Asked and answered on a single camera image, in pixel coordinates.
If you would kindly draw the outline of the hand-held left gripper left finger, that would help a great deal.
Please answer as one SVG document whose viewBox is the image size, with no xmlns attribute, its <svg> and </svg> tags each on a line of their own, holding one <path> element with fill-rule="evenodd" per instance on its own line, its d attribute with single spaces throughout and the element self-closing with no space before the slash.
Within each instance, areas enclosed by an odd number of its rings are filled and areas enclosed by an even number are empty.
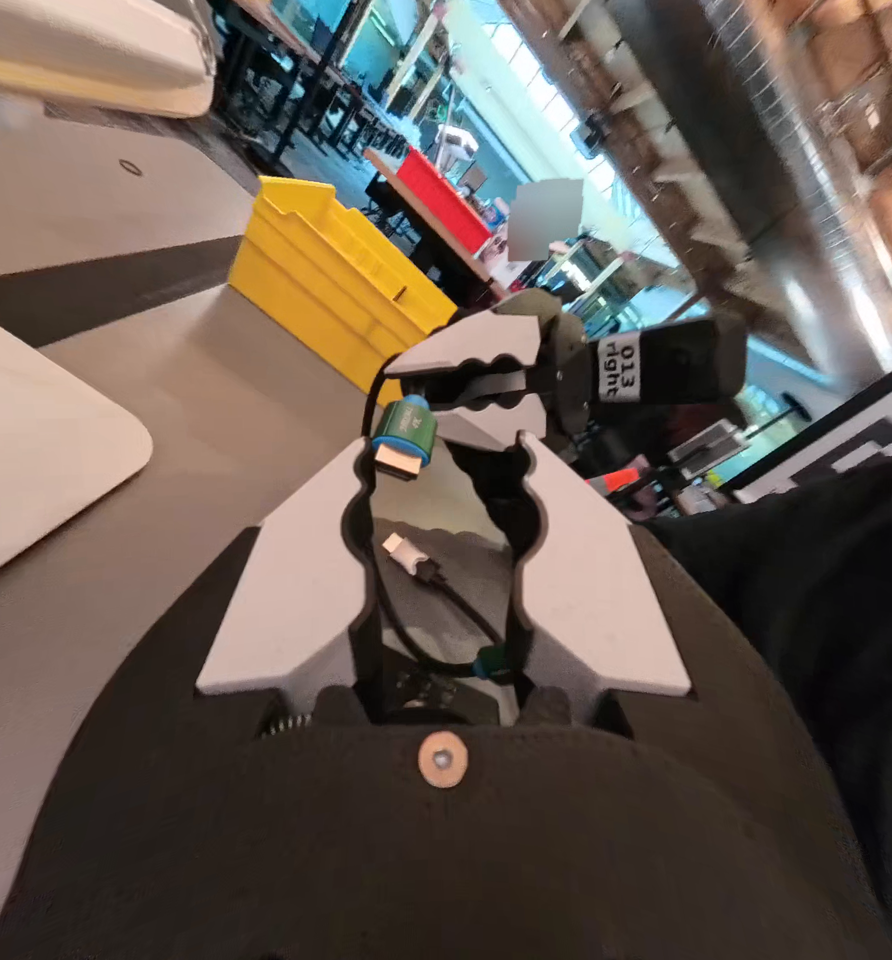
<svg viewBox="0 0 892 960">
<path fill-rule="evenodd" d="M 357 438 L 260 523 L 199 693 L 316 698 L 380 676 L 375 484 L 370 442 Z"/>
</svg>

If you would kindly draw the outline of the person's right hand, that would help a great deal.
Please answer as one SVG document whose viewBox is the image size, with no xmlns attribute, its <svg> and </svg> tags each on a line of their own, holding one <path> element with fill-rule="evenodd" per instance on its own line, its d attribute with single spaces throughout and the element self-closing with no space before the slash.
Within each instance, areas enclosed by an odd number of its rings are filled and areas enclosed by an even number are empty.
<svg viewBox="0 0 892 960">
<path fill-rule="evenodd" d="M 522 556 L 524 492 L 519 455 L 512 450 L 480 450 L 451 441 L 445 446 L 455 465 L 470 478 L 477 498 L 513 556 Z"/>
</svg>

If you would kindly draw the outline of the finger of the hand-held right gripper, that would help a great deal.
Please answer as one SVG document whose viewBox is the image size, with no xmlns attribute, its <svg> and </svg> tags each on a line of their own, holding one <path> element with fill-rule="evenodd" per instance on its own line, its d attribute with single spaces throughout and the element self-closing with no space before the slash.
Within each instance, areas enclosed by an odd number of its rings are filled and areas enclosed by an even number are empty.
<svg viewBox="0 0 892 960">
<path fill-rule="evenodd" d="M 390 362 L 384 373 L 397 379 L 433 377 L 505 360 L 528 369 L 535 365 L 540 344 L 536 315 L 481 311 L 430 334 Z"/>
<path fill-rule="evenodd" d="M 438 436 L 470 449 L 511 450 L 523 431 L 545 438 L 548 413 L 525 377 L 473 377 L 460 383 L 429 380 L 423 395 L 437 421 Z"/>
</svg>

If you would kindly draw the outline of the person's right forearm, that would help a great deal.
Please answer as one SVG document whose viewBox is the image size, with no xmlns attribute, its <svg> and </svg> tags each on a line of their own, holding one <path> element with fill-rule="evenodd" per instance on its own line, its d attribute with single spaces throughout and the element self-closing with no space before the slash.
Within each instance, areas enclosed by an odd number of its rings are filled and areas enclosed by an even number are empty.
<svg viewBox="0 0 892 960">
<path fill-rule="evenodd" d="M 787 691 L 892 920 L 892 458 L 641 528 Z"/>
</svg>

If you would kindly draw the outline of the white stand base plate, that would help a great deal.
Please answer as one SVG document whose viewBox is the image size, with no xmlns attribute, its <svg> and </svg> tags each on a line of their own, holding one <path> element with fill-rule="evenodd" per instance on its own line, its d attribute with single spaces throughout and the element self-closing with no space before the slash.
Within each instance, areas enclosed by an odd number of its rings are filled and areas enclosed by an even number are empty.
<svg viewBox="0 0 892 960">
<path fill-rule="evenodd" d="M 130 412 L 0 327 L 0 568 L 149 463 Z"/>
</svg>

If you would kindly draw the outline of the red plastic bin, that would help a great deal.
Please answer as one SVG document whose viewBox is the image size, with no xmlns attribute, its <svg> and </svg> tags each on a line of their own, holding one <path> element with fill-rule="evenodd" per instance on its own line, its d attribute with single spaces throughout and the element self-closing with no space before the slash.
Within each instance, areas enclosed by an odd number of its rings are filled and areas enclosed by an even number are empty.
<svg viewBox="0 0 892 960">
<path fill-rule="evenodd" d="M 487 223 L 419 150 L 408 148 L 396 175 L 470 255 L 491 239 Z"/>
</svg>

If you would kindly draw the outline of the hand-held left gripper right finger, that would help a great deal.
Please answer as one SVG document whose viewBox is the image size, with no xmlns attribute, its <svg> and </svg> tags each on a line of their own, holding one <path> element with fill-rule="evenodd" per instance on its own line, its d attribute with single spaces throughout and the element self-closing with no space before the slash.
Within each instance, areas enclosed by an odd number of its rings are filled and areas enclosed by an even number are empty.
<svg viewBox="0 0 892 960">
<path fill-rule="evenodd" d="M 522 487 L 538 531 L 517 561 L 507 652 L 592 722 L 608 693 L 684 698 L 692 680 L 624 515 L 521 431 Z"/>
</svg>

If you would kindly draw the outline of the yellow plastic bin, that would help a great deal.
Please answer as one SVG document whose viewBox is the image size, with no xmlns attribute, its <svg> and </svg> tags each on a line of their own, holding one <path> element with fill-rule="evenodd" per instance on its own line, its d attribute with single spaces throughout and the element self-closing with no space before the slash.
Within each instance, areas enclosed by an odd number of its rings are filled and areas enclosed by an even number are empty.
<svg viewBox="0 0 892 960">
<path fill-rule="evenodd" d="M 260 176 L 228 284 L 354 384 L 456 305 L 333 186 Z"/>
</svg>

